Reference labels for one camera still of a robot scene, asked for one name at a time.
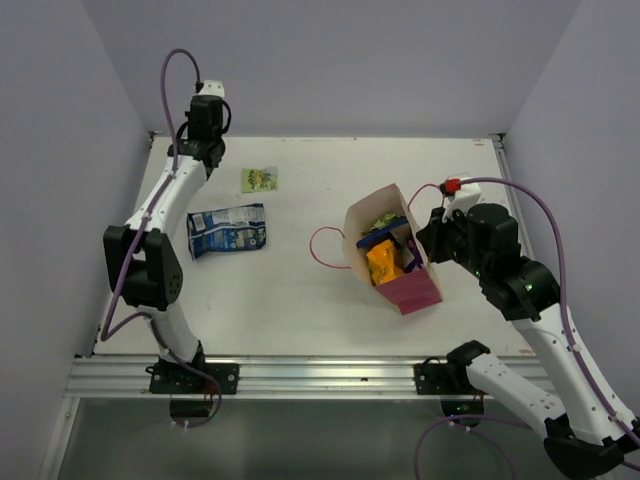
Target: paper bag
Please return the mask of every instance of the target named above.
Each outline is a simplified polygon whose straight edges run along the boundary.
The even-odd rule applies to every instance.
[[[435,272],[419,242],[416,243],[425,263],[424,269],[404,274],[382,285],[372,285],[366,251],[358,249],[356,242],[385,213],[395,213],[396,215],[407,217],[409,224],[405,225],[406,228],[400,232],[400,235],[404,237],[400,238],[401,243],[409,235],[415,238],[415,233],[419,228],[407,208],[400,189],[394,183],[373,192],[347,210],[344,220],[344,238],[342,240],[342,252],[345,261],[356,277],[395,305],[402,315],[440,303],[442,296],[440,295]]]

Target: yellow snack package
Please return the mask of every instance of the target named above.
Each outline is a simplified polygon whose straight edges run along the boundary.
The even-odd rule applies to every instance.
[[[381,285],[404,275],[398,267],[398,250],[391,240],[385,240],[369,250],[367,259],[374,285]]]

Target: bag handle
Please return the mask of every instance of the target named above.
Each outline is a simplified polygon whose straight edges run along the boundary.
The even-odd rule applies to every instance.
[[[318,262],[320,265],[324,265],[325,267],[329,267],[329,268],[338,268],[341,270],[348,270],[351,269],[351,267],[347,266],[347,265],[331,265],[330,263],[325,263],[322,260],[320,260],[318,258],[318,256],[316,255],[316,253],[313,251],[313,239],[315,238],[315,236],[320,233],[322,230],[335,230],[336,232],[340,232],[340,235],[342,235],[342,238],[344,238],[344,233],[342,233],[342,230],[340,230],[337,227],[320,227],[318,230],[316,230],[315,232],[313,232],[313,235],[311,235],[311,238],[309,239],[309,252],[311,253],[311,256],[313,257],[313,259]]]

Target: gray floor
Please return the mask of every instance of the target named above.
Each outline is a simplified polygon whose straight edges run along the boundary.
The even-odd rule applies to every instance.
[[[228,400],[209,425],[184,434],[169,425],[166,400],[85,400],[60,478],[411,479],[416,439],[438,405]],[[511,417],[493,403],[487,411]],[[518,478],[564,478],[532,432],[479,428],[513,456]],[[492,445],[446,426],[427,437],[420,462],[423,479],[510,478]]]

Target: red connector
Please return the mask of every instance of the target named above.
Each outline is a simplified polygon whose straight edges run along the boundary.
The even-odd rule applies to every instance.
[[[459,178],[449,178],[448,180],[445,180],[443,184],[440,185],[440,191],[445,196],[451,196],[461,188],[462,188],[462,185],[460,185]]]

